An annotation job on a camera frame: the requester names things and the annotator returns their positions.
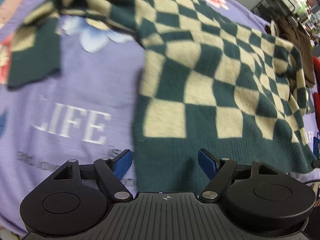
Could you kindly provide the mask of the green cream checkered sweater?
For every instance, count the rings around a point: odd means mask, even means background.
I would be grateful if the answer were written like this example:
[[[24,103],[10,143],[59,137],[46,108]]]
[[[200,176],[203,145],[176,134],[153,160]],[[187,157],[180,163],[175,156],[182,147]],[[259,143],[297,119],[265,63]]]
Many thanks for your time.
[[[199,192],[201,148],[285,173],[312,170],[302,57],[291,42],[202,0],[46,0],[14,35],[9,87],[60,69],[61,15],[120,29],[145,50],[132,127],[140,191]]]

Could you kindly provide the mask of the purple floral bed sheet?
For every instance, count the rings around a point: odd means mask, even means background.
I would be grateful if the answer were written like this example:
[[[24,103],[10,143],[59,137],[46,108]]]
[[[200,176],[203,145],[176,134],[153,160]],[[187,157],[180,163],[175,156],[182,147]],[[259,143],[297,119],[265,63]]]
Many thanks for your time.
[[[61,72],[20,89],[1,85],[1,227],[21,236],[21,201],[65,161],[133,148],[143,48],[79,17],[63,17],[59,30]]]

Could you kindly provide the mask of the red garment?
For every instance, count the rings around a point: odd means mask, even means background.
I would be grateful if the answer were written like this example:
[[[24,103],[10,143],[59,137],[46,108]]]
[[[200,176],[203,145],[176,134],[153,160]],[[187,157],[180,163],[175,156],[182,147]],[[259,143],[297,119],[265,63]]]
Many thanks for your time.
[[[319,96],[319,82],[320,82],[320,61],[317,57],[313,57],[313,66],[315,78],[317,82],[317,92],[313,94],[313,101],[315,106],[315,115],[318,131],[320,130],[320,96]]]

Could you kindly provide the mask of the brown folded garment stack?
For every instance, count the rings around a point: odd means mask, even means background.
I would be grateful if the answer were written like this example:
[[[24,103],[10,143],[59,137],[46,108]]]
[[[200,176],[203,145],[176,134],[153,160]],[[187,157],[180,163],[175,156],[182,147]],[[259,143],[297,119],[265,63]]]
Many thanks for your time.
[[[279,16],[265,26],[265,31],[272,36],[276,36],[293,43],[300,51],[303,61],[303,70],[306,86],[314,87],[316,80],[314,74],[313,56],[311,53],[311,43],[307,35],[290,23],[286,18]]]

